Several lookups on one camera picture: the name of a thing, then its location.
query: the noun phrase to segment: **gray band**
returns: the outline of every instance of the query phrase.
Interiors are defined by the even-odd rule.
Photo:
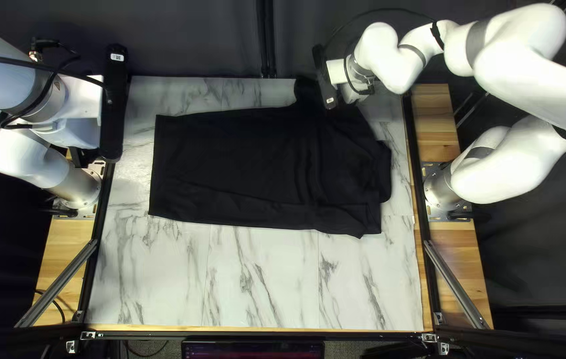
[[[44,90],[44,86],[46,85],[46,81],[48,80],[49,76],[50,76],[50,72],[44,71],[42,69],[36,69],[35,83],[33,84],[33,88],[30,90],[30,94],[28,94],[28,97],[26,97],[26,99],[23,100],[20,104],[13,106],[9,109],[2,109],[2,111],[7,112],[9,114],[16,114],[18,112],[21,112],[26,107],[28,107],[32,102],[34,102],[37,99],[37,97],[39,97],[39,94],[41,94],[41,92]]]
[[[465,159],[484,159],[489,156],[490,153],[494,151],[493,148],[489,147],[474,147],[465,156]]]
[[[420,50],[418,50],[418,47],[408,44],[402,44],[399,45],[399,49],[407,49],[413,51],[416,55],[418,55],[418,57],[420,57],[420,61],[423,61],[423,68],[425,68],[425,65],[427,65],[427,60],[425,59],[425,55],[423,55],[423,53]]]
[[[487,24],[489,20],[480,20],[475,22],[470,32],[467,33],[467,41],[465,42],[465,54],[467,55],[467,62],[470,63],[471,68],[474,68],[474,62],[479,52],[485,47],[485,35],[487,32]]]
[[[358,64],[358,62],[356,61],[356,58],[354,57],[354,53],[351,54],[350,56],[350,63],[349,65],[351,66],[351,68],[359,75],[363,76],[363,77],[372,77],[374,76],[374,73],[371,72],[371,70],[363,68],[361,65]]]

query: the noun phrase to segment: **metal bracket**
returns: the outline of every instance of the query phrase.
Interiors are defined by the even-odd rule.
[[[447,355],[449,354],[449,344],[438,342],[438,355]]]
[[[443,313],[434,312],[434,315],[436,316],[436,325],[446,325],[447,324],[447,321],[445,320]]]
[[[66,353],[77,354],[79,349],[79,342],[77,340],[68,340],[66,342]]]
[[[82,331],[79,339],[81,340],[96,339],[96,331]]]
[[[71,322],[83,322],[84,311],[77,310],[74,314],[72,314]]]
[[[436,343],[438,342],[438,338],[436,337],[435,333],[422,333],[420,335],[420,339],[423,343]]]

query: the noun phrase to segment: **black cable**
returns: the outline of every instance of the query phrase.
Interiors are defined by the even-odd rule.
[[[52,348],[53,348],[53,346],[51,346],[50,344],[47,344],[46,347],[44,348],[44,351],[42,352],[42,355],[39,357],[39,359],[50,358],[50,354],[53,351]]]
[[[352,84],[352,80],[350,80],[350,75],[348,74],[348,52],[349,52],[349,49],[352,46],[352,44],[354,44],[353,41],[350,42],[349,45],[345,46],[345,53],[343,54],[343,71],[345,71],[345,78],[348,80],[348,85],[350,86],[352,91],[354,91],[355,93],[362,94],[362,95],[373,94],[374,93],[374,87],[368,88],[368,89],[363,90],[363,91],[359,91]]]
[[[38,295],[44,295],[43,290],[35,290],[35,293],[37,293]],[[61,306],[59,306],[57,301],[54,300],[54,299],[53,299],[53,304],[57,307],[57,310],[62,315],[62,324],[65,324],[66,323],[66,315],[64,314],[64,310],[61,308]]]
[[[44,71],[54,71],[54,70],[57,69],[54,66],[42,64],[42,63],[39,63],[39,62],[31,62],[31,61],[15,60],[15,59],[10,59],[10,58],[2,58],[1,56],[0,56],[0,63],[12,64],[12,65],[15,65],[15,66],[30,67],[30,68],[33,68],[33,69],[42,69]],[[80,75],[78,73],[74,73],[74,72],[71,72],[71,71],[67,71],[65,69],[60,69],[58,71],[58,73],[60,75],[66,75],[66,76],[78,78],[80,80],[90,82],[91,84],[97,85],[97,86],[103,88],[103,90],[105,91],[106,98],[109,97],[104,83],[99,81],[99,80],[96,80],[92,77]]]
[[[134,354],[134,355],[136,355],[136,356],[140,356],[140,357],[142,357],[142,358],[149,358],[149,357],[151,357],[151,356],[154,356],[154,355],[159,354],[159,353],[161,352],[161,350],[163,350],[163,349],[167,346],[168,341],[169,341],[169,340],[166,340],[166,342],[164,343],[164,345],[163,345],[161,348],[159,348],[159,350],[157,350],[156,352],[154,352],[154,353],[152,353],[152,354],[147,354],[147,355],[139,354],[139,353],[137,353],[136,351],[132,350],[132,349],[128,346],[128,341],[127,341],[127,340],[124,340],[124,341],[123,341],[123,346],[125,346],[125,348],[126,348],[127,351],[131,352],[132,354]]]
[[[427,16],[425,14],[422,13],[418,13],[418,12],[413,12],[411,10],[408,9],[404,9],[404,8],[378,8],[378,9],[374,9],[374,10],[369,10],[367,12],[362,12],[358,15],[355,15],[353,18],[351,18],[349,21],[347,21],[345,24],[339,26],[338,28],[334,29],[334,31],[332,31],[332,35],[330,35],[330,38],[325,42],[325,51],[327,52],[328,47],[330,46],[330,44],[332,43],[332,40],[334,40],[334,38],[336,37],[336,35],[341,32],[345,27],[351,25],[355,20],[359,19],[360,17],[363,17],[365,15],[371,14],[371,13],[375,13],[375,12],[404,12],[404,13],[409,13],[412,15],[416,15],[419,17],[422,17],[424,19],[430,20],[432,23],[434,23],[433,26],[436,26],[436,20],[434,20],[433,18],[431,18],[430,16]]]
[[[44,99],[48,95],[48,92],[50,91],[50,88],[53,86],[53,82],[55,81],[55,78],[57,77],[57,74],[59,73],[59,71],[68,67],[68,65],[79,60],[80,58],[81,58],[81,56],[76,55],[76,56],[73,56],[73,57],[63,61],[61,64],[59,64],[59,66],[57,66],[57,68],[50,73],[50,76],[48,76],[46,84],[44,85],[44,88],[42,89],[39,96],[31,104],[26,106],[23,110],[18,111],[17,113],[6,117],[2,122],[0,122],[0,127],[4,128],[6,130],[14,130],[14,129],[17,129],[17,128],[32,128],[33,126],[31,124],[9,125],[9,123],[15,121],[16,119],[28,114],[30,111],[37,108],[37,106],[39,106],[39,104],[42,101],[44,101]]]
[[[68,218],[74,218],[79,213],[76,209],[60,209],[60,208],[40,208],[39,211],[46,212],[49,215],[61,215],[61,216],[68,216]]]

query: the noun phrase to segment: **silver cylinder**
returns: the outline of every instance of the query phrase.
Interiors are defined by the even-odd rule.
[[[35,73],[35,83],[28,97],[15,107],[10,109],[2,109],[2,111],[9,114],[16,114],[23,111],[27,106],[34,102],[41,92],[44,90],[46,82],[50,74],[47,71],[37,70]],[[64,106],[68,97],[68,89],[57,75],[53,80],[53,85],[46,93],[46,97],[37,105],[36,108],[29,111],[27,114],[22,115],[22,119],[32,123],[38,123],[52,118]]]
[[[451,164],[427,176],[423,185],[427,202],[437,208],[453,209],[456,203],[463,200],[452,190]]]
[[[68,208],[92,206],[99,199],[101,182],[98,176],[91,176],[80,168],[70,164],[70,171],[64,180],[47,191],[58,195]]]

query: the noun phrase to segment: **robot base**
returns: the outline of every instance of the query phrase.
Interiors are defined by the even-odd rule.
[[[471,212],[471,203],[463,200],[453,193],[455,198],[444,199],[439,198],[444,196],[444,193],[449,193],[443,189],[437,191],[441,185],[440,179],[445,175],[445,168],[449,166],[442,166],[447,162],[420,162],[421,175],[423,177],[423,186],[425,187],[425,204],[427,205],[427,219],[429,222],[469,222],[469,218],[455,218],[449,219],[447,212]]]
[[[91,177],[95,178],[95,180],[99,183],[99,187],[97,189],[101,190],[101,181],[103,179],[103,173],[105,172],[105,162],[103,160],[95,160],[93,163],[87,165],[87,168],[82,169]],[[77,216],[76,217],[69,217],[66,215],[54,215],[53,218],[55,219],[62,219],[62,220],[95,220],[96,216],[96,207],[98,205],[98,198],[96,201],[92,203],[76,203],[76,202],[69,202],[62,198],[56,198],[53,202],[53,208],[56,209],[77,209]]]

